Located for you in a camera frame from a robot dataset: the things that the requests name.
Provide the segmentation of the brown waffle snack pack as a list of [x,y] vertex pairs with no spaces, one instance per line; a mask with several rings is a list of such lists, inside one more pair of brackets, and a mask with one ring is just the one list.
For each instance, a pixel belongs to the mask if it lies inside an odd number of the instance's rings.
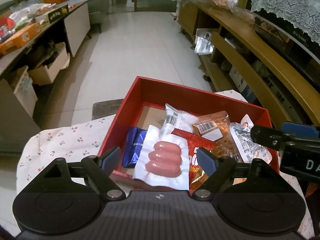
[[210,150],[217,157],[231,157],[243,163],[240,152],[230,132],[231,122],[226,111],[199,116],[192,124],[193,132],[204,139],[210,140],[216,146]]

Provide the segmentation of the blue wafer biscuit pack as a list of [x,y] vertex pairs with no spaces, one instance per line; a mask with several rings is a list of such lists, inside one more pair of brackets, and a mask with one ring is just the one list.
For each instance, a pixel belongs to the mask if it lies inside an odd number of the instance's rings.
[[146,133],[147,130],[138,127],[129,128],[124,148],[124,155],[122,161],[123,167],[135,167],[140,156]]

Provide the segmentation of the vacuum packed pink sausages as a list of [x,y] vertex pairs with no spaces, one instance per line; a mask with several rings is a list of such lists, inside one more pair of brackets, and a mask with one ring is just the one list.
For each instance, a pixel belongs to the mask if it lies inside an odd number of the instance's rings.
[[173,134],[163,135],[159,128],[150,125],[132,178],[150,186],[189,190],[187,140]]

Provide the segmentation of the white green label pack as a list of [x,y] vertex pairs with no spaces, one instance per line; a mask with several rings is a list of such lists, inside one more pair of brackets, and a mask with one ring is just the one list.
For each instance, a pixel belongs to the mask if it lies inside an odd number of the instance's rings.
[[193,133],[192,124],[198,121],[198,117],[179,111],[169,104],[165,104],[165,119],[160,129],[163,135],[171,134],[174,129],[180,129],[185,132]]

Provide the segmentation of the cherry print tablecloth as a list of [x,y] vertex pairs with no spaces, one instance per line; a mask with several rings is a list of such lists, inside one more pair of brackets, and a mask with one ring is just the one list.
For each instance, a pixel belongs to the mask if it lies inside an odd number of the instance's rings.
[[97,155],[114,117],[114,114],[103,113],[100,118],[73,126],[45,129],[31,137],[17,164],[17,193],[55,158],[77,162],[87,155]]

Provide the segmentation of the red cardboard box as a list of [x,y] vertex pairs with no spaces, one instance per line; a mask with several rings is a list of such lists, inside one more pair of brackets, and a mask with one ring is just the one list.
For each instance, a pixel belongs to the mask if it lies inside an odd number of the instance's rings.
[[130,127],[161,127],[165,104],[195,116],[226,111],[231,122],[240,122],[248,114],[253,124],[272,127],[265,108],[204,90],[138,76],[117,110],[98,154],[103,155],[113,146],[124,150]]

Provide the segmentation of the white plastic drawer bin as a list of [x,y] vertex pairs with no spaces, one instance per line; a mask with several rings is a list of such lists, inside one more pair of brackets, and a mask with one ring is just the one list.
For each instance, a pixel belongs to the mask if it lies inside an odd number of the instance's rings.
[[29,116],[33,117],[37,96],[33,88],[33,80],[28,74],[28,66],[23,66],[14,73],[10,87]]

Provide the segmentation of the white storage box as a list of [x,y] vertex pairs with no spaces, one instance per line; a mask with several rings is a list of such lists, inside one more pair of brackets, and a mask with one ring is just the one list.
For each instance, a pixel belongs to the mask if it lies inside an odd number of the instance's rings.
[[67,53],[65,42],[54,44],[54,47],[44,56],[37,66],[28,71],[34,84],[49,85],[54,82],[58,73],[66,69],[70,63],[70,53]]

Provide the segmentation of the silver foil bag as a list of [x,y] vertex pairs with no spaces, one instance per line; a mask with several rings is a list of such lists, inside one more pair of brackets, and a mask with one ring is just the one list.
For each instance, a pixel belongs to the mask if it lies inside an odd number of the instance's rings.
[[197,55],[210,55],[214,46],[212,45],[212,34],[214,29],[199,28],[195,36],[195,53]]

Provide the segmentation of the long dark side table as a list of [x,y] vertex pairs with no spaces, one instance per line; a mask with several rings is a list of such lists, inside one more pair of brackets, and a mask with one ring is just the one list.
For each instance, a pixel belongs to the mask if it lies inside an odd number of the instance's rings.
[[88,5],[83,3],[46,26],[28,45],[1,59],[2,155],[21,154],[29,138],[41,130],[44,112],[55,83],[55,80],[44,86],[33,83],[37,102],[33,117],[30,117],[10,87],[14,73],[23,66],[28,66],[28,71],[34,69],[54,44],[60,42],[65,42],[70,58],[75,56],[89,29]]

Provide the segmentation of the white lace cloth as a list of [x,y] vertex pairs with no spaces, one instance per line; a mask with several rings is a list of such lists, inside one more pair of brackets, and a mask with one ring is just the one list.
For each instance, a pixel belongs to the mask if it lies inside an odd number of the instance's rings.
[[319,0],[251,0],[252,11],[264,9],[307,33],[319,43]]

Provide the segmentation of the orange flat carton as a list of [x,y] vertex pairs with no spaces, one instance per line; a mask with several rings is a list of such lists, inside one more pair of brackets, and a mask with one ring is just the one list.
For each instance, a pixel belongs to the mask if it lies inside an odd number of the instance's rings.
[[19,48],[25,46],[41,31],[39,22],[33,23],[16,32],[5,42],[1,43],[1,55],[7,55]]

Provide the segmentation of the grey sofa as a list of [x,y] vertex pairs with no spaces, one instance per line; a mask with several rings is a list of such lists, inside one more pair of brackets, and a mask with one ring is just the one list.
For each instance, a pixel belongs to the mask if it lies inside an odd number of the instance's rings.
[[105,21],[105,17],[108,14],[110,0],[89,0],[88,12],[90,25],[95,25],[99,29],[99,33],[102,32],[102,25]]

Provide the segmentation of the black labelled box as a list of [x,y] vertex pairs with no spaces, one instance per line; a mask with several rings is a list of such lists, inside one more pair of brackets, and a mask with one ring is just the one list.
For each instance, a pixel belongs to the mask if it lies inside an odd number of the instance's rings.
[[63,5],[61,7],[58,7],[56,9],[48,12],[48,21],[51,24],[51,23],[55,22],[56,20],[59,20],[60,18],[64,17],[68,13],[69,13],[68,5],[67,4]]

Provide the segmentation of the red plastic bag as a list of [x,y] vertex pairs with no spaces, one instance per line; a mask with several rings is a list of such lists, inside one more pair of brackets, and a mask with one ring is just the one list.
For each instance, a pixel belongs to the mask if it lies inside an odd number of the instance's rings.
[[1,25],[1,40],[9,37],[13,33],[13,29],[16,25],[15,21],[9,17],[0,17]]

